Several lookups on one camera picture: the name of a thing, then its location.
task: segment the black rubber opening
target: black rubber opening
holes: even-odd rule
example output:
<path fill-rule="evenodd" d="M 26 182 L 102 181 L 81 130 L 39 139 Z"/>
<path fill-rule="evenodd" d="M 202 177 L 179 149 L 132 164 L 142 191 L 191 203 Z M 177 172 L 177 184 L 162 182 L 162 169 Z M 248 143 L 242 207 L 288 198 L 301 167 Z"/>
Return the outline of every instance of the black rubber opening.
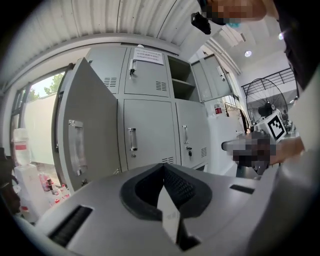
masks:
<path fill-rule="evenodd" d="M 163 186 L 181 218 L 200 216 L 212 199 L 212 191 L 206 183 L 169 164 L 159 163 L 123 184 L 121 202 L 139 219 L 162 221 L 157 204 Z"/>

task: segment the bottle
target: bottle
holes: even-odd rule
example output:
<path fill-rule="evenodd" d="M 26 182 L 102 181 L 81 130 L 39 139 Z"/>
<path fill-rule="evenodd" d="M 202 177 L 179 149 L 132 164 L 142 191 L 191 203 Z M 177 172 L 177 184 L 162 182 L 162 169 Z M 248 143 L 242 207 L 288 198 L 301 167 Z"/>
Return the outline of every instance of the bottle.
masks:
<path fill-rule="evenodd" d="M 48 187 L 52 195 L 56 195 L 56 196 L 59 195 L 56 185 L 52 182 L 51 178 L 47 178 L 46 181 L 48 182 Z"/>
<path fill-rule="evenodd" d="M 48 182 L 47 182 L 48 176 L 44 172 L 41 172 L 41 173 L 38 174 L 38 177 L 39 177 L 39 180 L 41 182 L 43 190 L 44 191 L 50 191 L 50 189 L 48 187 Z"/>
<path fill-rule="evenodd" d="M 17 163 L 20 166 L 30 164 L 29 138 L 26 129 L 13 130 L 13 145 Z"/>
<path fill-rule="evenodd" d="M 66 187 L 65 184 L 62 184 L 62 189 L 63 189 L 63 191 L 64 191 L 63 197 L 64 197 L 65 199 L 67 199 L 68 197 L 70 197 L 69 189 Z"/>

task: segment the window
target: window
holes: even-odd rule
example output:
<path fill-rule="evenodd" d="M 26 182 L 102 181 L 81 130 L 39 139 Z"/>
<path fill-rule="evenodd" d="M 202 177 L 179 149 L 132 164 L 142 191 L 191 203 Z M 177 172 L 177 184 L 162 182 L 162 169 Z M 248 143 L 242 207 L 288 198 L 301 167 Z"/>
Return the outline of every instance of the window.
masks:
<path fill-rule="evenodd" d="M 51 127 L 56 95 L 64 72 L 52 75 L 17 92 L 11 117 L 11 133 L 25 128 L 28 133 L 31 163 L 60 185 L 55 169 Z"/>

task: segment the black camera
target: black camera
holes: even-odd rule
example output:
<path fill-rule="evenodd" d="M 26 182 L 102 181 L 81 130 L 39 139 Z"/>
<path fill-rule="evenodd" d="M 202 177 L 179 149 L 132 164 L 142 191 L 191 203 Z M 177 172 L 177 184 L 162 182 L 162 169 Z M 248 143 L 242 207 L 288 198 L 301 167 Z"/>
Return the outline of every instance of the black camera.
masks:
<path fill-rule="evenodd" d="M 199 12 L 191 14 L 191 24 L 197 29 L 201 30 L 206 35 L 211 34 L 211 26 L 209 21 L 203 17 Z"/>

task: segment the white plastic bottle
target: white plastic bottle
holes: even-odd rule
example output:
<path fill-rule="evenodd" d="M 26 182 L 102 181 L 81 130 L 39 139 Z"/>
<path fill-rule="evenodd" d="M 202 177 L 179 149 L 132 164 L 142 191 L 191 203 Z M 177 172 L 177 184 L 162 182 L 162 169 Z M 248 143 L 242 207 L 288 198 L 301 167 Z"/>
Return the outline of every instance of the white plastic bottle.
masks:
<path fill-rule="evenodd" d="M 13 130 L 13 145 L 17 163 L 21 166 L 30 164 L 29 138 L 26 129 Z"/>

